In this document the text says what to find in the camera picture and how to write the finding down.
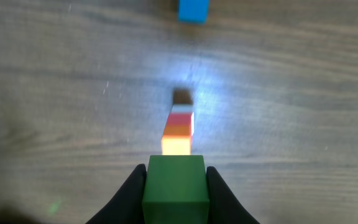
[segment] yellow block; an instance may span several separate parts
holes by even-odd
[[[163,136],[161,147],[163,155],[191,155],[191,138]]]

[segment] green block front face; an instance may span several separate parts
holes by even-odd
[[[146,224],[206,224],[203,156],[150,156],[142,201]]]

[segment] green block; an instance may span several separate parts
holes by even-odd
[[[203,156],[150,156],[143,194],[145,224],[206,224]]]

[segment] green block top face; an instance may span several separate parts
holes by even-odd
[[[143,203],[209,203],[203,156],[150,156]]]

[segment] wooden table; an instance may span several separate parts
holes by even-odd
[[[259,222],[358,223],[350,0],[211,1],[204,26],[166,0],[0,0],[0,208],[89,220],[160,154],[175,88]]]

